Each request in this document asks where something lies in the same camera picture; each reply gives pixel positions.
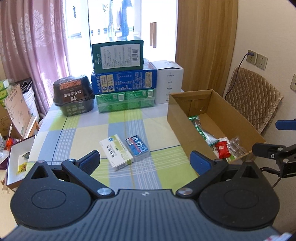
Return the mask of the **white carton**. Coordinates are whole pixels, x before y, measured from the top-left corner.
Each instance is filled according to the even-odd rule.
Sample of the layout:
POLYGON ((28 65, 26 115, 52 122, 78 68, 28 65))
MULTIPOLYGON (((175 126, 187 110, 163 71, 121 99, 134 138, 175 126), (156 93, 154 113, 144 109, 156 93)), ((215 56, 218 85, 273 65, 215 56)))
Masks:
POLYGON ((173 61, 153 61, 152 64, 157 69, 155 104, 167 103, 171 93, 182 91, 184 69, 173 61))

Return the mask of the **red candy packet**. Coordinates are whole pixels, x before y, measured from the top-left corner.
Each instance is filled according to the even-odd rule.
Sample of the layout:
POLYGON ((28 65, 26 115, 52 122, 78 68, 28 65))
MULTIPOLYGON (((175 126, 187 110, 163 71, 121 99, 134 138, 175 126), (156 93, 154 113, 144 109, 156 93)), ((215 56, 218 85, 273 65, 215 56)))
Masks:
POLYGON ((226 141, 219 141, 215 144, 215 148, 218 152, 218 156, 220 159, 227 159, 231 156, 226 141))

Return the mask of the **dark green carton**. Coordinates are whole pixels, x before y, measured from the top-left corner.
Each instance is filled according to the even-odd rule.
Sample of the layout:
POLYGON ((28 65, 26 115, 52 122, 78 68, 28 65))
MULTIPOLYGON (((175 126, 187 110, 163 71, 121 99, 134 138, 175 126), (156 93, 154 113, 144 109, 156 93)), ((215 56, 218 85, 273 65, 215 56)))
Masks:
POLYGON ((142 70, 144 67, 144 41, 124 40, 92 45, 95 74, 142 70))

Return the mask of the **light green carton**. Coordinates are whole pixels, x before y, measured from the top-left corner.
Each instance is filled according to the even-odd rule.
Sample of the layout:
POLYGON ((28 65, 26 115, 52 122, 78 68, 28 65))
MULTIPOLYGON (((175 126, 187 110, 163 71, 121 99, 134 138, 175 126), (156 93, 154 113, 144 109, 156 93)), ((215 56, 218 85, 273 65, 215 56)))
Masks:
POLYGON ((123 111, 154 106, 155 89, 97 94, 95 96, 100 113, 123 111))

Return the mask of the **white green medicine box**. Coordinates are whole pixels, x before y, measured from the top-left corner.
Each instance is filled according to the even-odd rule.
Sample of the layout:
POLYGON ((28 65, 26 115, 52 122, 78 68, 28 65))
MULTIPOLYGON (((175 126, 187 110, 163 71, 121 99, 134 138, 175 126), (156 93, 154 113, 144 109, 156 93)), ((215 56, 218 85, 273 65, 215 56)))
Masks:
POLYGON ((101 140, 100 145, 114 169, 120 170, 134 162, 134 158, 117 134, 101 140))

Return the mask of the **pink curtain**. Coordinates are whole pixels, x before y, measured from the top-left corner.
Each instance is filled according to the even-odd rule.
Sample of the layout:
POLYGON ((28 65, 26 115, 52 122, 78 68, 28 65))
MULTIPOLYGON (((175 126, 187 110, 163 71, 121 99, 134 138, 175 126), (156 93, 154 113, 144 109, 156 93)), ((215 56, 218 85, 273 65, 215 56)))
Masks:
POLYGON ((1 1, 1 62, 7 78, 31 78, 38 111, 53 103, 53 83, 69 76, 64 1, 1 1))

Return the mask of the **open white tray box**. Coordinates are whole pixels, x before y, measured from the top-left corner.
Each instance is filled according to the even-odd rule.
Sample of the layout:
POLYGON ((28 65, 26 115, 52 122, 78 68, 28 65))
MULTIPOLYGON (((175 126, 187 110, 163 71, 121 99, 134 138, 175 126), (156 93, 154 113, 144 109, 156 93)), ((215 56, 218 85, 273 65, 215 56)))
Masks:
POLYGON ((8 158, 6 169, 6 186, 11 190, 19 187, 26 175, 28 157, 25 154, 30 154, 33 147, 35 137, 26 138, 12 145, 8 158))

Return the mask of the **blue carton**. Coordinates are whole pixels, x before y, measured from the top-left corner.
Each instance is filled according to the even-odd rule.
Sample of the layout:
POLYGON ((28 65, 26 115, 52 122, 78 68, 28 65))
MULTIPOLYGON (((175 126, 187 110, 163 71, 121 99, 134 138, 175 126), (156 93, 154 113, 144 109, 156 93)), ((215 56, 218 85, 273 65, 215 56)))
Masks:
POLYGON ((94 94, 155 89, 157 69, 144 59, 143 70, 129 70, 91 75, 94 94))

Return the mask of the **blue label floss box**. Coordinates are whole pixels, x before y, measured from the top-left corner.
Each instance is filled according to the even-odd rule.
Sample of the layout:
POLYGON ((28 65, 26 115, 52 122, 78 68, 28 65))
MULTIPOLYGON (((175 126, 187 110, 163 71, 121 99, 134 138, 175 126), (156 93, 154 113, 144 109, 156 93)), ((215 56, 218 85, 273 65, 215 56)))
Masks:
POLYGON ((149 156, 150 151, 148 146, 138 135, 127 138, 125 143, 135 162, 141 161, 149 156))

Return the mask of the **beige wall socket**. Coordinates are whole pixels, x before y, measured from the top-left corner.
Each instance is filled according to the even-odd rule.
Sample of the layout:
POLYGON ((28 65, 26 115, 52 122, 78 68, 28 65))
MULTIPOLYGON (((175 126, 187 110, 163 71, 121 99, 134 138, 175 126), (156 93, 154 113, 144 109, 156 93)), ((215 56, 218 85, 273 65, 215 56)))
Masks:
POLYGON ((256 58, 257 58, 257 53, 252 51, 252 50, 248 50, 247 51, 247 58, 246 58, 246 61, 248 63, 251 63, 253 65, 255 65, 256 63, 256 58))
POLYGON ((266 66, 267 66, 267 61, 268 58, 266 56, 263 56, 262 54, 257 54, 257 58, 256 58, 256 67, 265 70, 266 66))

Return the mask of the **white ointment box with plant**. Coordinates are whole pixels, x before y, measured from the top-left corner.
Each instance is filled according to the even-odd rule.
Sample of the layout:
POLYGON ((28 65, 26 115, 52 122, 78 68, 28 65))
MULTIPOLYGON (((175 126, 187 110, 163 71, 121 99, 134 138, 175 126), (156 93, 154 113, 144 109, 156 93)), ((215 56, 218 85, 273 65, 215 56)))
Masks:
POLYGON ((236 156, 230 151, 230 142, 227 137, 219 138, 212 150, 217 158, 226 159, 228 162, 232 162, 236 159, 236 156))

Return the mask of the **brown cardboard box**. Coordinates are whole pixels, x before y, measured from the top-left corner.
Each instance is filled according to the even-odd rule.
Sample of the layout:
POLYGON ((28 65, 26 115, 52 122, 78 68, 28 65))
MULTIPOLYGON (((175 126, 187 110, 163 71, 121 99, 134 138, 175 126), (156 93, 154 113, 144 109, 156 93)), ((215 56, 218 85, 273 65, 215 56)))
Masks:
POLYGON ((239 145, 247 153, 231 163, 251 159, 252 146, 266 142, 252 124, 214 90, 174 93, 169 97, 167 120, 187 157, 192 151, 198 151, 211 160, 217 158, 189 121, 194 115, 199 116, 202 128, 216 138, 239 137, 239 145))

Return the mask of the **clear bag of metal hooks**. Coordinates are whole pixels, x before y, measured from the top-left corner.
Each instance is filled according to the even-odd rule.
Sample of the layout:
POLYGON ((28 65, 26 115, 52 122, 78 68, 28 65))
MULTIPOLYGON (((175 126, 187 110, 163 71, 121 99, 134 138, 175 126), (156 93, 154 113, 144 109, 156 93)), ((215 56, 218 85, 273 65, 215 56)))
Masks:
POLYGON ((240 138, 238 136, 232 138, 228 144, 229 152, 236 158, 248 153, 248 151, 240 145, 240 138))

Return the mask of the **quilted brown chair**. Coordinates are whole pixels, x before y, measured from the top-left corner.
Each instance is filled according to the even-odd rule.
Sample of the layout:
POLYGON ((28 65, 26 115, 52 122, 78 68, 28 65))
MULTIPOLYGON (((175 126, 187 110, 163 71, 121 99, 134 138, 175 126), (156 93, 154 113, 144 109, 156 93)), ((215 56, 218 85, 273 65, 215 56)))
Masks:
POLYGON ((226 101, 261 134, 271 124, 283 95, 264 77, 245 68, 235 68, 226 101))

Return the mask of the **brown paper bag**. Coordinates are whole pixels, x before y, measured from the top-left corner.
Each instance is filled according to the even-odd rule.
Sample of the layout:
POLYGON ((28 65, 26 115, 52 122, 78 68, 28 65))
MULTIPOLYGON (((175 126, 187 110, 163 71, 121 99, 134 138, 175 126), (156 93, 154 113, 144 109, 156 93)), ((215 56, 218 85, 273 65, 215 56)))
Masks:
POLYGON ((19 84, 11 89, 4 105, 12 124, 12 138, 23 140, 37 135, 40 129, 37 117, 30 114, 19 84))

